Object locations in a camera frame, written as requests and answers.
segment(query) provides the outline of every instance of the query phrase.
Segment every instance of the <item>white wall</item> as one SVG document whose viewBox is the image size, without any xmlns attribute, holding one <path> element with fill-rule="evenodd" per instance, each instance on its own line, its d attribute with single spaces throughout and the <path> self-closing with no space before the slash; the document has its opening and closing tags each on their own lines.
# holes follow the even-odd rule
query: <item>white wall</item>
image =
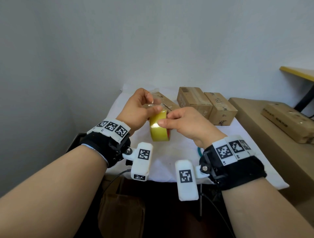
<svg viewBox="0 0 314 238">
<path fill-rule="evenodd" d="M 0 197 L 64 154 L 76 135 L 26 1 L 0 2 Z"/>
<path fill-rule="evenodd" d="M 279 67 L 313 67 L 313 12 L 313 0 L 55 0 L 39 15 L 83 132 L 126 82 L 294 106 L 311 83 Z"/>
</svg>

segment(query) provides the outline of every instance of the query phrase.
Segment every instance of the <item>yellow tape roll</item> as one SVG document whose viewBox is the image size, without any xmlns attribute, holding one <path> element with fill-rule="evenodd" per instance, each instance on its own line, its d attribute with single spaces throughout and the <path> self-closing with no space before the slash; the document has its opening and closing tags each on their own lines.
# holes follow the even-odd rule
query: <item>yellow tape roll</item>
<svg viewBox="0 0 314 238">
<path fill-rule="evenodd" d="M 153 141 L 169 141 L 170 140 L 170 130 L 160 127 L 157 124 L 159 119 L 167 118 L 167 111 L 163 110 L 161 113 L 152 116 L 149 120 L 150 125 L 150 135 Z"/>
</svg>

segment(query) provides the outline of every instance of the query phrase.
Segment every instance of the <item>white tablecloth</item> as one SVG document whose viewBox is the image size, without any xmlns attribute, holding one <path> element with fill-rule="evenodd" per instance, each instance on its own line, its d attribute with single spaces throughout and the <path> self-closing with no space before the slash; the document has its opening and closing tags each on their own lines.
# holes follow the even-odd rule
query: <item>white tablecloth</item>
<svg viewBox="0 0 314 238">
<path fill-rule="evenodd" d="M 134 93 L 137 87 L 132 85 L 124 85 L 122 93 L 118 96 L 116 101 L 113 103 L 109 113 L 108 118 L 116 118 L 121 112 L 125 103 L 129 97 Z M 176 102 L 177 90 L 172 88 L 159 88 L 159 91 Z M 248 145 L 256 152 L 256 156 L 262 161 L 265 166 L 265 171 L 267 173 L 266 179 L 277 189 L 283 189 L 289 187 L 289 185 L 284 182 L 282 177 L 273 168 L 270 162 L 266 159 L 264 154 L 258 148 L 256 143 L 250 137 L 250 135 L 245 131 L 237 119 L 233 119 L 230 126 L 217 126 L 226 135 L 241 135 Z M 136 148 L 140 142 L 152 143 L 154 146 L 154 153 L 152 157 L 152 164 L 149 172 L 149 180 L 157 182 L 176 182 L 176 172 L 175 172 L 175 162 L 177 160 L 190 160 L 194 166 L 199 164 L 199 158 L 197 152 L 197 146 L 194 142 L 188 138 L 185 138 L 176 130 L 171 131 L 171 139 L 169 142 L 153 142 L 149 131 L 149 122 L 136 131 L 131 137 L 131 147 Z M 126 169 L 130 169 L 131 166 L 125 165 L 125 160 L 118 162 L 114 167 L 107 169 L 108 174 L 116 175 Z M 126 178 L 131 178 L 130 173 L 125 173 Z M 212 184 L 209 178 L 199 179 L 197 183 Z"/>
</svg>

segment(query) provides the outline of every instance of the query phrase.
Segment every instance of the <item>dark floor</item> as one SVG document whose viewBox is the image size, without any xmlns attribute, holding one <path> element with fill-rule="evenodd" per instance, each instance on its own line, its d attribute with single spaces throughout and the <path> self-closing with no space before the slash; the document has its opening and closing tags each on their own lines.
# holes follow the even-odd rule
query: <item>dark floor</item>
<svg viewBox="0 0 314 238">
<path fill-rule="evenodd" d="M 203 185 L 203 192 L 212 198 L 212 185 Z M 143 238 L 148 237 L 232 237 L 215 207 L 203 198 L 203 216 L 199 217 L 199 201 L 181 202 L 176 183 L 124 180 L 121 194 L 144 200 Z M 222 201 L 214 202 L 229 222 Z"/>
</svg>

